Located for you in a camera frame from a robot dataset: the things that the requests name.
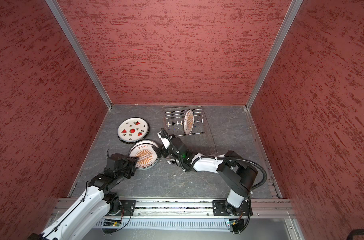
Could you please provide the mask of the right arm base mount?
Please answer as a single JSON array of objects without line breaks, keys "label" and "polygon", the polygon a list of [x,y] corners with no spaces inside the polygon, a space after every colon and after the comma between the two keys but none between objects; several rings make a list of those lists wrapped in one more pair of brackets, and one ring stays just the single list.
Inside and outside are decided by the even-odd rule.
[{"label": "right arm base mount", "polygon": [[235,208],[227,203],[225,200],[212,201],[214,216],[233,216],[233,217],[247,217],[253,216],[253,211],[250,209],[248,201],[242,201],[239,208]]}]

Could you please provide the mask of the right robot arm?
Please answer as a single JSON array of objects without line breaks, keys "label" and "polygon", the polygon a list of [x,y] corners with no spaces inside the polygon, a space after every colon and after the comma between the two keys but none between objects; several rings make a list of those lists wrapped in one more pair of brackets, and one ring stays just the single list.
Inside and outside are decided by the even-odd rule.
[{"label": "right robot arm", "polygon": [[162,142],[155,148],[159,157],[172,156],[177,166],[185,173],[210,172],[218,174],[229,186],[230,192],[225,200],[225,210],[230,216],[242,215],[242,203],[248,200],[254,189],[267,181],[265,169],[253,161],[243,159],[234,151],[213,156],[196,153],[175,135],[169,135],[164,129],[157,133]]}]

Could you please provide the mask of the sunburst green rim plate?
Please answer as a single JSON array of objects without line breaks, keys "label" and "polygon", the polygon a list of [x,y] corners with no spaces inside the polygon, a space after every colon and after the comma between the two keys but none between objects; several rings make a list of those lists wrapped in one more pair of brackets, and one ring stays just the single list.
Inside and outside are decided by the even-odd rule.
[{"label": "sunburst green rim plate", "polygon": [[184,117],[184,132],[185,135],[190,135],[194,127],[194,113],[192,110],[187,110]]}]

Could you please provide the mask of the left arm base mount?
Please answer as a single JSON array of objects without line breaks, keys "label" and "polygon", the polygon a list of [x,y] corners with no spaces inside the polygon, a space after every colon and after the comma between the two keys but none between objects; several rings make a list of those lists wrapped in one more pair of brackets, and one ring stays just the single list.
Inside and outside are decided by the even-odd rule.
[{"label": "left arm base mount", "polygon": [[109,216],[132,216],[136,200],[113,200],[110,203]]}]

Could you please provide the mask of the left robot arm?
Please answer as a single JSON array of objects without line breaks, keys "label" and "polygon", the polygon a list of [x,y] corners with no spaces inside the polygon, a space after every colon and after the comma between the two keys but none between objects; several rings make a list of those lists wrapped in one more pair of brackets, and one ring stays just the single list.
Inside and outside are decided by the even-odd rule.
[{"label": "left robot arm", "polygon": [[112,191],[123,179],[136,172],[139,158],[112,154],[107,157],[104,171],[86,182],[81,196],[52,225],[40,234],[32,233],[29,240],[81,240],[104,216],[132,216],[134,205],[123,204]]}]

